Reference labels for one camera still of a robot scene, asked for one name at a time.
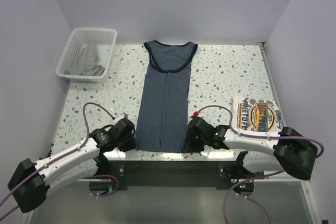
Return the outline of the blue tank top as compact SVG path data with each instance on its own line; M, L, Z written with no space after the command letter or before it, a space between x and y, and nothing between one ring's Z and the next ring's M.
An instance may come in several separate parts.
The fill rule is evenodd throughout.
M188 124L191 63L198 45L144 43L149 54L135 140L142 151L180 153Z

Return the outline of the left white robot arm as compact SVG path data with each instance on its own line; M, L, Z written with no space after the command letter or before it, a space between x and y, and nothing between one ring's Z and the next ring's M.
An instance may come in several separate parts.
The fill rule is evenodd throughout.
M111 165L105 153L126 152L137 147L134 124L127 118L93 130L78 144L57 155L32 162L21 161L7 187L22 213L38 208L53 190L72 181L96 176L103 178Z

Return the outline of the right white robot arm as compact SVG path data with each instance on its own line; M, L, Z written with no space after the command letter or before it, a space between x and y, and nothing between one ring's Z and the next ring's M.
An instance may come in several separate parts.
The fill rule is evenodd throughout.
M201 117L192 118L187 126L185 151L201 152L206 145L216 150L242 150L234 165L239 178L262 171L282 171L296 179L310 180L318 157L313 141L290 127L280 132L252 132L228 125L214 127Z

